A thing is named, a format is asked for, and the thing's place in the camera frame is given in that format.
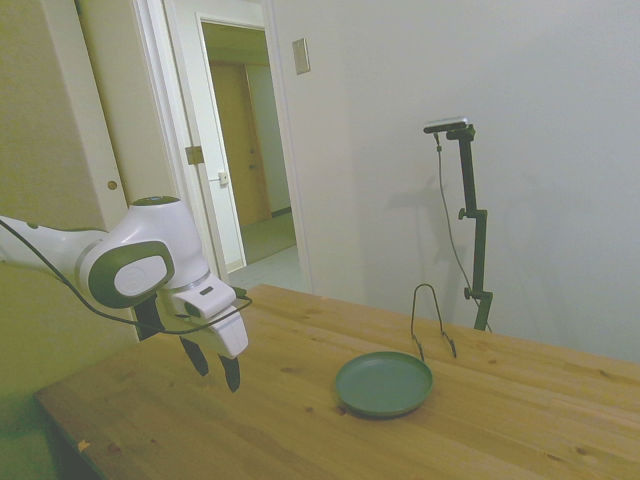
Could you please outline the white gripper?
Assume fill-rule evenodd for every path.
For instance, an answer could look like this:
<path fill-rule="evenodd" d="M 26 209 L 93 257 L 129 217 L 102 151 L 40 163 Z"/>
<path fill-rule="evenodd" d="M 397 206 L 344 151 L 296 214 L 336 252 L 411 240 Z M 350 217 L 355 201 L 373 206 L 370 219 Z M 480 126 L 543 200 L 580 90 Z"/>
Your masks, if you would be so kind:
<path fill-rule="evenodd" d="M 248 346 L 248 336 L 242 316 L 233 305 L 234 290 L 224 283 L 203 283 L 171 296 L 172 316 L 182 323 L 172 330 L 186 331 L 180 337 L 185 353 L 201 375 L 208 374 L 208 362 L 200 348 L 204 346 L 220 354 L 229 390 L 235 393 L 241 384 L 237 358 Z"/>

